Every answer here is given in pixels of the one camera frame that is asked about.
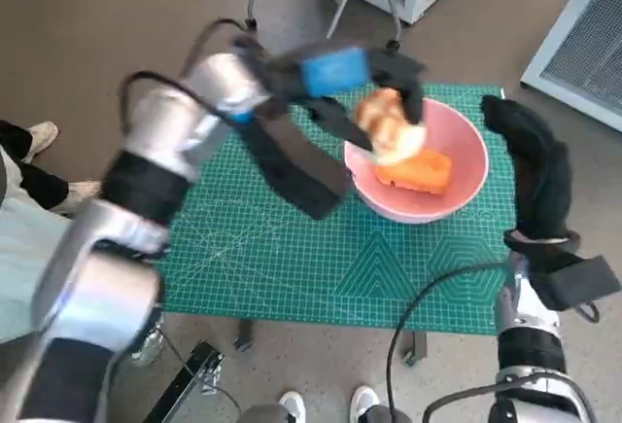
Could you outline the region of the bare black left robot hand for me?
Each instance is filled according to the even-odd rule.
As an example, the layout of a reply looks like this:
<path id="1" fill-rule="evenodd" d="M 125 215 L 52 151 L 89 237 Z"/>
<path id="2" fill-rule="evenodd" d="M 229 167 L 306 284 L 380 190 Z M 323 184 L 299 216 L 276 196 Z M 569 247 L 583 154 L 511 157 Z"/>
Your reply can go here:
<path id="1" fill-rule="evenodd" d="M 419 79 L 424 66 L 398 52 L 392 40 L 384 47 L 365 47 L 325 40 L 284 53 L 268 61 L 271 87 L 287 101 L 301 106 L 324 131 L 370 151 L 367 132 L 346 117 L 333 97 L 373 83 L 397 91 L 410 124 L 423 119 L 423 89 Z"/>

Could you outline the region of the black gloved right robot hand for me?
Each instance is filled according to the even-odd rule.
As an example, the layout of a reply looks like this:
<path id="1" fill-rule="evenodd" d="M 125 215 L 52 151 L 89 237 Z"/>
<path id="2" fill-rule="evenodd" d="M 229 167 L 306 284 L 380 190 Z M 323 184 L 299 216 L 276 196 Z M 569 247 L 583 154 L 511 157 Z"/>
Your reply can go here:
<path id="1" fill-rule="evenodd" d="M 485 95 L 480 105 L 488 130 L 501 136 L 515 181 L 515 229 L 530 240 L 570 237 L 571 177 L 568 146 L 534 110 Z"/>

